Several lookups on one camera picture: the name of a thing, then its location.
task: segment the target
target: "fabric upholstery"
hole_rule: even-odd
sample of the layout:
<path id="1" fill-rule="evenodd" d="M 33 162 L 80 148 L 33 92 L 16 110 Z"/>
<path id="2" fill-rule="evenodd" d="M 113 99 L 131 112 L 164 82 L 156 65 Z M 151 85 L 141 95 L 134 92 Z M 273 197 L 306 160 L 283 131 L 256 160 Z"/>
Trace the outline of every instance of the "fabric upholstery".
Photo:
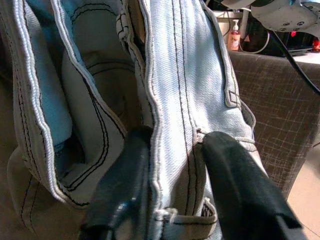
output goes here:
<path id="1" fill-rule="evenodd" d="M 262 163 L 287 198 L 318 132 L 320 97 L 285 58 L 240 52 L 230 58 L 241 99 L 256 118 Z M 320 86 L 320 64 L 299 65 Z"/>

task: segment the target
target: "light blue jeans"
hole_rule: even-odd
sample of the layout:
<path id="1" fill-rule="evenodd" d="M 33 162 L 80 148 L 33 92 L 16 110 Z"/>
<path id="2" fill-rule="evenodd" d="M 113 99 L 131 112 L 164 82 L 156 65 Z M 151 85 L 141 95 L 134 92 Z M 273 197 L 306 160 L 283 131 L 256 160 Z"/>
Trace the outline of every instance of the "light blue jeans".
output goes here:
<path id="1" fill-rule="evenodd" d="M 201 0 L 0 4 L 18 144 L 7 167 L 8 197 L 12 219 L 26 226 L 0 237 L 77 239 L 127 132 L 146 125 L 153 128 L 151 217 L 139 229 L 124 223 L 118 239 L 140 239 L 140 232 L 152 240 L 220 240 L 214 189 L 196 144 L 225 132 L 263 167 L 255 117 L 239 97 L 213 12 Z"/>

